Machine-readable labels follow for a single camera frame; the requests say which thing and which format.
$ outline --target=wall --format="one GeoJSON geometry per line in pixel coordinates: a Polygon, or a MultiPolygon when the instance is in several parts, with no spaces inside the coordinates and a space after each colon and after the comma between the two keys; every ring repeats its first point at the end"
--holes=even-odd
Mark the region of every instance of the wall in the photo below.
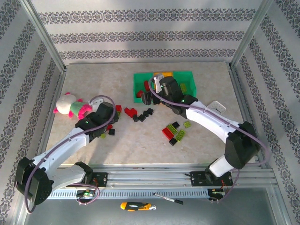
{"type": "Polygon", "coordinates": [[[262,0],[32,0],[66,65],[230,62],[262,0]]]}
{"type": "Polygon", "coordinates": [[[36,155],[60,71],[18,0],[0,0],[0,225],[9,224],[19,193],[21,158],[36,155]]]}
{"type": "Polygon", "coordinates": [[[239,82],[292,224],[300,224],[300,5],[276,0],[237,66],[239,82]]]}

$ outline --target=marble table surface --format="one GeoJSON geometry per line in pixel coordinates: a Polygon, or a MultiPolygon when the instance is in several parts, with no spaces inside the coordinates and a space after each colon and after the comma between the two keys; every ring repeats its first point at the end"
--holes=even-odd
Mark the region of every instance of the marble table surface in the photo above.
{"type": "MultiPolygon", "coordinates": [[[[227,110],[224,116],[242,122],[227,66],[224,62],[192,63],[118,63],[74,64],[67,67],[62,93],[70,91],[88,102],[96,95],[108,95],[117,105],[137,109],[138,114],[149,106],[133,102],[133,74],[163,71],[192,71],[197,87],[197,98],[205,105],[217,100],[227,110]]],[[[213,133],[194,122],[185,129],[181,116],[166,106],[151,105],[154,114],[141,123],[135,123],[124,111],[117,123],[115,136],[97,138],[78,150],[65,165],[83,161],[89,165],[140,163],[210,163],[223,155],[225,144],[213,133]],[[179,122],[184,129],[183,140],[171,146],[162,129],[179,122]]],[[[56,114],[47,149],[68,134],[77,118],[56,114]]]]}

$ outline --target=striped wallpaper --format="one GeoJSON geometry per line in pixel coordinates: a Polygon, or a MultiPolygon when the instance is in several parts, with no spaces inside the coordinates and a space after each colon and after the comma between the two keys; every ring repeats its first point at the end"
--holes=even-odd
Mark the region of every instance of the striped wallpaper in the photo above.
{"type": "Polygon", "coordinates": [[[60,71],[18,0],[0,0],[0,225],[19,193],[16,167],[37,154],[60,71]]]}
{"type": "Polygon", "coordinates": [[[66,65],[230,62],[261,0],[32,0],[66,65]]]}
{"type": "Polygon", "coordinates": [[[274,1],[237,66],[292,224],[300,224],[299,13],[296,0],[274,1]]]}

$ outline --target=green plastic tray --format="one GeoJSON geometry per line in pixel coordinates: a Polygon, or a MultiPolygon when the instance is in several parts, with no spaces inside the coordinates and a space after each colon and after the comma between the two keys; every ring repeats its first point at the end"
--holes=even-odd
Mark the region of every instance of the green plastic tray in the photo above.
{"type": "MultiPolygon", "coordinates": [[[[135,103],[142,103],[140,97],[136,97],[138,91],[146,91],[144,81],[148,81],[153,76],[153,73],[134,74],[133,76],[133,99],[135,103]]],[[[185,94],[196,97],[197,88],[194,82],[193,73],[191,71],[174,71],[173,77],[176,79],[178,85],[185,84],[187,92],[185,94]]]]}

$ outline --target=yellow box cutter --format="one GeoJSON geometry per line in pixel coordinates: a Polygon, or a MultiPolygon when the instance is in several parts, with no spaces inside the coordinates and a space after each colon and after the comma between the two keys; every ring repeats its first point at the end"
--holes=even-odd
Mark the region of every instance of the yellow box cutter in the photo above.
{"type": "Polygon", "coordinates": [[[127,211],[156,210],[156,206],[142,202],[122,202],[121,209],[127,211]]]}

